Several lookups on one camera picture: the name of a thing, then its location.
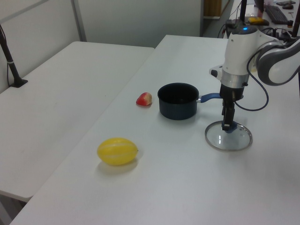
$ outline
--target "cooking pot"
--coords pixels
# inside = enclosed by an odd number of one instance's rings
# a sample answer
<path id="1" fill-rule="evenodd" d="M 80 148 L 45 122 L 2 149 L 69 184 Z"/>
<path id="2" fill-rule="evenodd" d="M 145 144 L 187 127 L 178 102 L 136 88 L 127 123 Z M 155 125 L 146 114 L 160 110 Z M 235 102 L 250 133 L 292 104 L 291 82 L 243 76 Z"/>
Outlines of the cooking pot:
<path id="1" fill-rule="evenodd" d="M 172 120 L 185 120 L 197 112 L 197 103 L 206 102 L 212 98 L 221 98 L 219 93 L 199 96 L 199 91 L 187 83 L 170 83 L 159 89 L 160 113 Z"/>

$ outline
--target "red apple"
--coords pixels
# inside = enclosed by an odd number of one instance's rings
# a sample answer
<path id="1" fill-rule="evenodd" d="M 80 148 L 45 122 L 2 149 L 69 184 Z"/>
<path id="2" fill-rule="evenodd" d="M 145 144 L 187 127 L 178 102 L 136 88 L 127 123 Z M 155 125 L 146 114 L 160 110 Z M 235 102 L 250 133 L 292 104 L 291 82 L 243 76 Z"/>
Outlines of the red apple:
<path id="1" fill-rule="evenodd" d="M 136 104 L 142 106 L 148 106 L 152 103 L 152 95 L 149 92 L 145 92 L 137 99 Z"/>

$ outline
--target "keyboard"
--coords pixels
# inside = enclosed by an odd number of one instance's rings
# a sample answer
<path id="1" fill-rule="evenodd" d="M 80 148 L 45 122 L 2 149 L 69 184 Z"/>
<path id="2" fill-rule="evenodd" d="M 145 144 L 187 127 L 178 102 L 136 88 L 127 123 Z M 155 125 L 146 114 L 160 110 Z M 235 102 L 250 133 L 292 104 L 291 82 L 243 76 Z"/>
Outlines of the keyboard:
<path id="1" fill-rule="evenodd" d="M 265 6 L 266 13 L 274 24 L 287 24 L 288 19 L 277 6 Z"/>

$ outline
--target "yellow melon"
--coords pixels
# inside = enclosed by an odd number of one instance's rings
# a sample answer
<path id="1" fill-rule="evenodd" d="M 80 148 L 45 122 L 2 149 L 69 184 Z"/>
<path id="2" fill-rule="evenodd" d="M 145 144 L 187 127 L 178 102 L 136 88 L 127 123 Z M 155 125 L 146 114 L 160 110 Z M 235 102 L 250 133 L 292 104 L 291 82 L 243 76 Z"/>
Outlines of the yellow melon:
<path id="1" fill-rule="evenodd" d="M 137 155 L 136 145 L 125 138 L 114 137 L 102 142 L 97 150 L 99 158 L 110 165 L 122 165 Z"/>

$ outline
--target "white table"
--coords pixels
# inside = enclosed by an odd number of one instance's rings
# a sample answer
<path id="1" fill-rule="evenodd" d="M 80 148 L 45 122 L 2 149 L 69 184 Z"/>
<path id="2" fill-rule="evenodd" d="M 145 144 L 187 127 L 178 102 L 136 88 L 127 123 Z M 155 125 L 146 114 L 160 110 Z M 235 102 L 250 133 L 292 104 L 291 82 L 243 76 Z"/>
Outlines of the white table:
<path id="1" fill-rule="evenodd" d="M 241 152 L 220 152 L 205 141 L 205 128 L 222 119 L 220 99 L 199 105 L 188 120 L 159 112 L 157 91 L 165 84 L 190 83 L 200 94 L 219 91 L 208 71 L 223 63 L 226 42 L 166 36 L 11 225 L 298 225 L 297 78 L 267 87 L 270 103 L 262 111 L 236 108 L 235 120 L 254 138 Z M 153 104 L 136 106 L 145 91 Z M 247 107 L 265 100 L 253 80 L 244 95 Z M 97 157 L 98 145 L 116 136 L 137 145 L 135 161 L 108 166 Z"/>
<path id="2" fill-rule="evenodd" d="M 0 94 L 0 194 L 28 201 L 153 48 L 74 42 Z"/>

